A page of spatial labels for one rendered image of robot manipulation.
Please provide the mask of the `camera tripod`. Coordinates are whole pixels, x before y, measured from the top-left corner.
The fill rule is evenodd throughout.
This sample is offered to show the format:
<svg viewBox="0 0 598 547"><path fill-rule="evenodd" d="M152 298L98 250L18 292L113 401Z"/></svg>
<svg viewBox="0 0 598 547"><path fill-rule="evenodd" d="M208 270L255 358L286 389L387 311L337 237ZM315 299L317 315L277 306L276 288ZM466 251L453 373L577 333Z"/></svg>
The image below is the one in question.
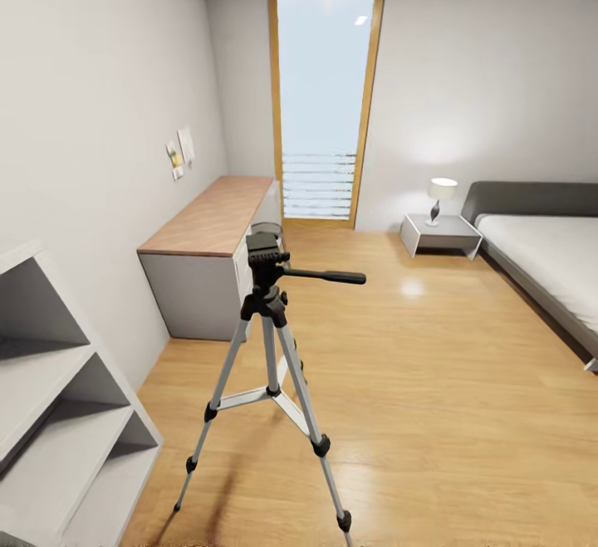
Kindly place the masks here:
<svg viewBox="0 0 598 547"><path fill-rule="evenodd" d="M229 346L223 369L219 375L211 402L208 402L208 406L204 412L203 431L199 437L194 455L186 462L188 475L179 500L174 506L174 510L180 510L181 502L184 498L184 493L188 487L189 480L198 465L199 453L203 447L209 427L218 412L250 403L260 402L262 400L272 399L276 401L280 408L296 424L296 426L301 429L309 441L311 441L314 453L319 457L326 476L329 491L336 508L336 518L339 527L344 532L348 547L353 547L352 538L349 533L352 517L348 510L344 511L342 508L341 499L336 489L336 483L334 482L334 477L326 457L326 454L331 449L331 441L326 434L321 435L309 393L307 392L307 380L303 372L303 362L299 359L297 343L292 336L286 313L284 312L288 302L287 292L283 291L280 295L280 288L279 286L276 286L275 283L277 282L277 279L282 276L304 276L319 278L326 281L364 285L367 282L367 277L364 273L307 271L284 266L284 263L290 261L291 253L282 251L279 239L276 232L258 231L255 234L246 236L248 266L252 268L252 294L246 295L243 299L240 318ZM262 330L269 384L263 388L257 388L223 398L223 390L228 381L228 376L238 354L239 347L241 346L240 344L243 341L243 336L245 331L248 330L252 315L255 313L260 313L262 317ZM277 334L284 351L278 366L274 326L276 326ZM297 396L299 397L302 411L300 411L296 404L294 404L284 391L282 391L282 385L286 377L287 369L291 371L292 380L297 391Z"/></svg>

